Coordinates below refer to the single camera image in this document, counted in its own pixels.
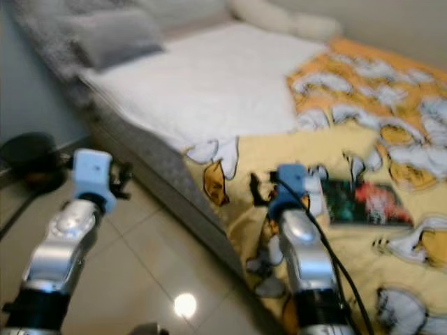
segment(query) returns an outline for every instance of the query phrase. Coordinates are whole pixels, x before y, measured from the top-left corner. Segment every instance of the floor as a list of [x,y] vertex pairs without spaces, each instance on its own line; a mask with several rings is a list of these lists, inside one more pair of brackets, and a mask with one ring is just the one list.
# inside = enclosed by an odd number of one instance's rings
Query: floor
[[[73,185],[38,198],[0,244],[0,303],[12,301],[35,245]],[[279,334],[278,326],[235,278],[153,195],[131,181],[130,201],[105,217],[87,256],[64,335],[126,335],[157,321],[172,335]],[[21,184],[0,191],[1,224],[26,198]],[[196,299],[190,318],[176,297]]]

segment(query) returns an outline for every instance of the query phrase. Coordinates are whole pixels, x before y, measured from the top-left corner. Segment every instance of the book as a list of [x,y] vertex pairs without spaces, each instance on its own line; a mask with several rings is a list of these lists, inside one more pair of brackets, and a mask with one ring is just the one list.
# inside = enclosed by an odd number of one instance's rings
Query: book
[[331,225],[413,227],[413,219],[391,185],[321,181]]

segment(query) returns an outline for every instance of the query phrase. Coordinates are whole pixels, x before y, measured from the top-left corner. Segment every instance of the mattress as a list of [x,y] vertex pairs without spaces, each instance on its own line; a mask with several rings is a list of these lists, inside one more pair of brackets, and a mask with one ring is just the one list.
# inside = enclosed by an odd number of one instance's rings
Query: mattress
[[231,22],[82,79],[130,124],[183,151],[214,138],[294,129],[284,78],[324,49]]

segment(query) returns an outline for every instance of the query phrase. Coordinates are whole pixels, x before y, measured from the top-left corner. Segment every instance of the cartoon print bedspread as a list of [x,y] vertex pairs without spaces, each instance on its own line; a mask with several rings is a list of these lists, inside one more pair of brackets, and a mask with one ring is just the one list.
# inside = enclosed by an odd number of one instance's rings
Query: cartoon print bedspread
[[371,319],[388,326],[375,324],[377,334],[447,334],[447,74],[340,39],[285,80],[296,133],[210,140],[186,152],[247,283],[296,334],[278,227],[253,206],[251,173],[261,177],[264,198],[272,192],[268,173],[281,163],[306,165],[311,179],[390,184],[415,223],[410,230],[331,228],[319,187],[307,189],[307,204]]

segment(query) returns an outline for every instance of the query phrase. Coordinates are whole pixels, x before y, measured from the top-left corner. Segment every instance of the gray pillow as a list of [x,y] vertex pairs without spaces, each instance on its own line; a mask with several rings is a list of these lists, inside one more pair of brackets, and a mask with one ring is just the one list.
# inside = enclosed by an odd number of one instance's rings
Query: gray pillow
[[96,70],[163,50],[155,21],[137,8],[101,10],[69,22],[75,42]]

